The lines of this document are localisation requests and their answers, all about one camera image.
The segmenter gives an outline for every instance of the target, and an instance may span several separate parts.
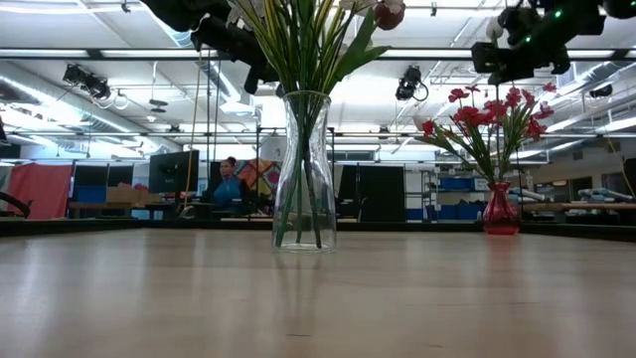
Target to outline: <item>person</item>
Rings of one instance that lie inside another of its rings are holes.
[[[213,194],[213,203],[218,209],[229,212],[241,211],[241,204],[237,204],[235,199],[244,199],[249,189],[244,180],[235,175],[237,160],[234,157],[221,162],[221,183]]]

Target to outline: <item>computer monitor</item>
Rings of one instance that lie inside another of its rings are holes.
[[[188,167],[192,161],[190,185],[188,185]],[[150,157],[148,191],[150,193],[178,193],[197,191],[199,182],[199,150],[157,154]]]

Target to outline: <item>cable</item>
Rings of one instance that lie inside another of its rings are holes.
[[[418,102],[423,102],[423,101],[428,99],[428,87],[425,84],[423,84],[422,82],[420,82],[419,84],[421,85],[422,88],[424,88],[426,90],[426,95],[422,99],[417,98],[415,95],[413,95],[412,98],[417,100]]]
[[[215,105],[215,149],[214,149],[214,154],[213,154],[213,158],[215,161],[217,161],[217,133],[219,132],[219,96],[221,95],[221,91],[219,90],[219,85],[221,82],[221,61],[219,61],[219,75],[217,76],[217,102]]]
[[[199,52],[199,64],[203,59],[203,53]],[[188,193],[190,192],[190,176],[192,175],[192,151],[195,143],[195,124],[197,124],[197,106],[199,105],[199,88],[201,87],[201,69],[197,64],[197,91],[195,94],[195,113],[192,118],[192,134],[190,135],[190,155],[188,156],[188,181],[186,182],[186,198],[183,207],[188,206]]]

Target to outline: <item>cardboard box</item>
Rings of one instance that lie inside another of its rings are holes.
[[[106,189],[106,203],[136,203],[137,191],[132,188],[108,187]]]

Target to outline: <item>red flower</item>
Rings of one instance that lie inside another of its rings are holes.
[[[541,102],[541,111],[537,114],[534,114],[535,119],[546,119],[549,116],[555,114],[555,111],[550,108],[546,101]]]
[[[448,97],[448,100],[451,103],[455,103],[456,100],[462,99],[462,98],[468,98],[469,96],[470,96],[470,93],[466,93],[462,89],[454,89],[450,92],[450,96]]]
[[[535,141],[537,141],[541,138],[541,135],[546,132],[546,129],[546,126],[540,125],[536,120],[531,118],[530,123],[528,123],[526,135],[531,136]]]
[[[473,106],[463,106],[457,109],[457,112],[452,116],[453,121],[457,125],[469,125],[478,126],[482,124],[488,124],[491,119],[491,115],[488,113],[481,113],[478,108]]]
[[[549,84],[544,86],[544,91],[556,92],[557,91],[557,86],[553,85],[553,83],[549,83]]]
[[[396,4],[394,7],[379,3],[374,9],[378,27],[385,31],[396,28],[404,20],[404,10],[406,10],[406,5],[403,3]]]
[[[511,88],[506,94],[506,105],[510,107],[514,107],[519,105],[521,101],[521,91],[517,88]]]
[[[484,109],[492,116],[491,122],[501,122],[501,118],[508,112],[508,107],[500,100],[489,100],[484,104]]]
[[[480,91],[479,89],[477,89],[477,85],[475,86],[466,86],[467,90],[470,90],[471,93],[476,92],[476,91]]]
[[[524,98],[526,99],[526,103],[528,105],[535,105],[536,100],[532,93],[530,93],[529,91],[525,89],[522,89],[521,94],[524,95]]]
[[[435,130],[435,123],[432,120],[426,121],[421,124],[421,130],[424,132],[424,136],[432,135]]]

